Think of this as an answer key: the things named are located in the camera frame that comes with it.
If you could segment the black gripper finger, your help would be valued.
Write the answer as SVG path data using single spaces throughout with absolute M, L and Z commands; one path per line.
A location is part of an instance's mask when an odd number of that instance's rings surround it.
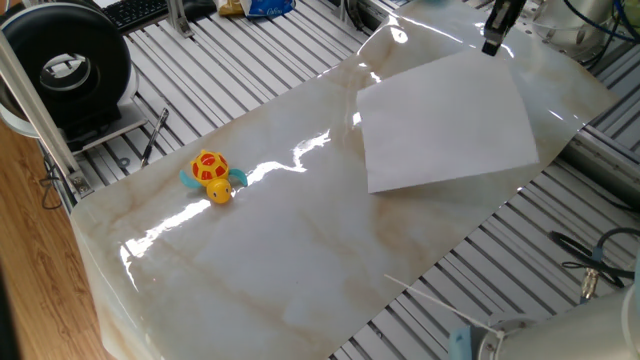
M 504 21 L 506 11 L 493 9 L 484 26 L 485 42 L 482 52 L 489 56 L 495 56 L 504 38 Z
M 506 35 L 515 25 L 526 0 L 496 0 L 492 9 L 492 32 Z

